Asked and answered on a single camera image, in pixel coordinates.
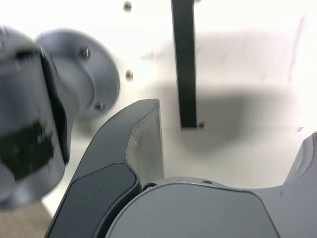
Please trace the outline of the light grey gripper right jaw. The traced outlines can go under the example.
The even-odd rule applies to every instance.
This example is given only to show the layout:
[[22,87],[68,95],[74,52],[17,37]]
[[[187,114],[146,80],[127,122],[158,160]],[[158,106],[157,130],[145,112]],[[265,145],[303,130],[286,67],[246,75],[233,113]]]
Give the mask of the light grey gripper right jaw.
[[305,139],[283,185],[237,189],[169,182],[142,192],[118,214],[108,238],[314,238],[317,136]]

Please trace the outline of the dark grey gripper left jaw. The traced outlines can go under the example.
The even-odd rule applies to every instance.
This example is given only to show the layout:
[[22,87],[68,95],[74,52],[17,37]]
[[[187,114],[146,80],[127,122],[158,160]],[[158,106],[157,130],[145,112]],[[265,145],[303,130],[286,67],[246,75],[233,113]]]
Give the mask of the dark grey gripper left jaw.
[[46,236],[103,238],[143,186],[164,177],[158,99],[119,111],[87,147]]

